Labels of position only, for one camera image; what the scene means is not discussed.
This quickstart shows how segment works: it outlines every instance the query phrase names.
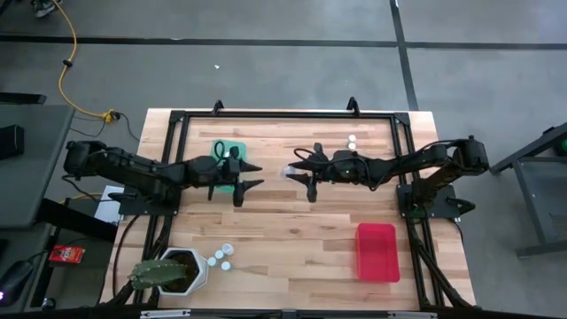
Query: metal bracket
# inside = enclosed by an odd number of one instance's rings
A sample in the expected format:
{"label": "metal bracket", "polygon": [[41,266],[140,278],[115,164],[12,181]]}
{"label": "metal bracket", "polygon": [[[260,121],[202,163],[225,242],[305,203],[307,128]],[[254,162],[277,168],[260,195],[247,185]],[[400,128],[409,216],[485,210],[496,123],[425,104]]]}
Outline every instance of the metal bracket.
{"label": "metal bracket", "polygon": [[220,109],[223,109],[223,108],[224,108],[224,104],[222,103],[222,101],[221,101],[221,100],[217,100],[217,101],[214,103],[213,115],[218,114],[218,113],[219,113],[219,110],[220,110]]}
{"label": "metal bracket", "polygon": [[396,112],[396,113],[393,114],[393,117],[395,117],[396,120],[400,121],[404,125],[409,125],[409,113],[407,113],[407,112]]}
{"label": "metal bracket", "polygon": [[191,316],[191,309],[151,310],[151,311],[143,311],[140,314],[140,319],[183,318],[189,316]]}
{"label": "metal bracket", "polygon": [[174,124],[178,122],[185,115],[185,111],[171,111],[169,114],[169,123]]}
{"label": "metal bracket", "polygon": [[135,193],[136,198],[125,198],[120,202],[118,214],[122,215],[148,215],[148,216],[175,216],[179,209],[181,190],[172,190],[171,199],[168,203],[150,204],[142,194],[134,188],[126,186],[124,194]]}
{"label": "metal bracket", "polygon": [[358,102],[356,102],[356,98],[351,97],[348,99],[348,104],[346,105],[347,111],[353,111],[354,116],[359,117],[361,116],[361,109],[358,107]]}
{"label": "metal bracket", "polygon": [[396,189],[398,197],[398,208],[402,218],[458,218],[461,217],[459,206],[448,198],[455,198],[453,185],[448,185],[437,192],[433,207],[424,211],[416,211],[412,203],[411,185],[400,184]]}
{"label": "metal bracket", "polygon": [[390,311],[390,312],[388,312],[388,318],[396,318],[396,319],[437,319],[437,314],[422,313],[422,312],[410,312],[410,311]]}

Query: yellow extension cord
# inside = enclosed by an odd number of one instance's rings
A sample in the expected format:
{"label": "yellow extension cord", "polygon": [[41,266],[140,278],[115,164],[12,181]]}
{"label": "yellow extension cord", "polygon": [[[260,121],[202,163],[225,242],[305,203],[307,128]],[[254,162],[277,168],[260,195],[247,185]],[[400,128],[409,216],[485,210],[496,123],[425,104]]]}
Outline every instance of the yellow extension cord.
{"label": "yellow extension cord", "polygon": [[67,95],[63,91],[63,79],[65,78],[65,75],[66,75],[67,71],[69,70],[69,66],[73,64],[73,60],[74,60],[75,55],[77,53],[77,34],[74,32],[73,23],[71,23],[71,20],[69,19],[69,17],[67,17],[63,8],[61,8],[61,6],[57,3],[57,0],[51,0],[51,1],[57,6],[59,11],[63,15],[63,18],[65,18],[65,20],[67,21],[67,25],[69,26],[69,28],[71,29],[71,33],[73,34],[73,52],[71,52],[71,55],[66,60],[66,61],[69,62],[69,64],[65,64],[63,66],[63,70],[61,71],[61,75],[59,76],[58,86],[59,86],[59,93],[61,94],[61,97],[63,97],[65,99],[65,101],[70,106],[74,107],[75,110],[77,110],[77,111],[79,111],[83,114],[87,114],[87,115],[90,115],[90,116],[101,118],[104,121],[106,121],[107,123],[112,123],[113,120],[114,120],[114,118],[112,117],[112,113],[113,113],[112,109],[109,110],[106,113],[93,113],[93,112],[83,110],[77,104],[75,104],[73,101],[71,101],[71,99],[69,99],[69,97],[67,97]]}

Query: yellow cable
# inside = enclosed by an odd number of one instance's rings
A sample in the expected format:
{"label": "yellow cable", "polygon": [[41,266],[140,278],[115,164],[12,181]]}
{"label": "yellow cable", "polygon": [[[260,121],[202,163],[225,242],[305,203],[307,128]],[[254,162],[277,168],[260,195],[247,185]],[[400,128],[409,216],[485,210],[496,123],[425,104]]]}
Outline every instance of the yellow cable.
{"label": "yellow cable", "polygon": [[[100,196],[103,196],[102,193],[89,193],[89,195],[90,195],[90,196],[99,196],[99,197],[100,197]],[[83,198],[83,197],[87,197],[87,195],[81,194],[81,195],[77,195],[77,196],[75,196],[75,197],[71,197],[70,199],[79,199],[79,198]],[[60,200],[60,201],[59,201],[59,204],[65,204],[65,200],[64,200],[64,199],[63,199],[63,200]]]}
{"label": "yellow cable", "polygon": [[[71,65],[73,63],[74,60],[74,56],[77,53],[77,34],[74,32],[74,27],[73,27],[73,23],[71,23],[71,20],[69,19],[69,17],[67,17],[65,11],[63,10],[63,8],[61,8],[61,6],[57,3],[57,0],[51,0],[59,9],[59,11],[61,12],[61,14],[63,15],[63,18],[65,18],[65,20],[67,21],[67,25],[69,26],[69,28],[71,29],[71,33],[73,34],[73,52],[71,52],[71,55],[69,56],[69,58],[66,60],[69,62],[69,64]],[[65,64],[63,66],[63,70],[61,71],[61,75],[59,76],[59,82],[58,82],[58,86],[59,86],[59,93],[61,94],[61,97],[63,97],[65,99],[65,101],[72,107],[75,108],[75,110],[90,115],[90,116],[94,116],[94,117],[98,117],[103,119],[104,121],[106,121],[107,123],[111,123],[113,122],[113,117],[111,115],[111,113],[113,112],[113,110],[109,110],[106,113],[93,113],[93,112],[89,112],[86,110],[81,109],[77,104],[73,103],[73,101],[71,101],[69,99],[69,97],[67,97],[67,95],[65,94],[65,92],[63,91],[63,78],[65,78],[65,75],[67,73],[67,71],[69,70],[69,65]]]}

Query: red box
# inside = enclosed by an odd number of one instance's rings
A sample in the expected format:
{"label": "red box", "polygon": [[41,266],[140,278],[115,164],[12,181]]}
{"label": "red box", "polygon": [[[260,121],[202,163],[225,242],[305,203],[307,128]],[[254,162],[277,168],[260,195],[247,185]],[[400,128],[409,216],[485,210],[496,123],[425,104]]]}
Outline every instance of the red box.
{"label": "red box", "polygon": [[391,224],[362,223],[356,229],[357,275],[370,282],[400,281],[396,229]]}
{"label": "red box", "polygon": [[50,261],[80,263],[85,250],[77,246],[55,245],[50,253]]}

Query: white pot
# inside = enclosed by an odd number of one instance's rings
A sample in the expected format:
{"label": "white pot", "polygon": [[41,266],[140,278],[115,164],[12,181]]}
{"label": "white pot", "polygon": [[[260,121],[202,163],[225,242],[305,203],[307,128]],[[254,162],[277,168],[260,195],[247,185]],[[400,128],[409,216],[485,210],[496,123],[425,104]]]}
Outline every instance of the white pot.
{"label": "white pot", "polygon": [[198,266],[198,275],[195,278],[195,280],[193,280],[193,283],[189,286],[189,288],[187,288],[187,290],[185,292],[166,292],[161,286],[159,286],[158,287],[159,293],[164,295],[164,296],[187,296],[190,293],[197,290],[198,288],[201,288],[202,286],[204,286],[206,284],[206,279],[208,278],[208,275],[209,275],[209,265],[207,265],[206,259],[198,254],[198,251],[196,249],[173,248],[173,247],[171,247],[171,248],[168,248],[166,250],[166,252],[163,253],[163,255],[161,255],[160,259],[161,260],[167,259],[167,257],[169,255],[176,253],[176,252],[186,252],[186,253],[192,253],[193,254],[193,257],[195,257],[195,260],[196,260],[197,266]]}

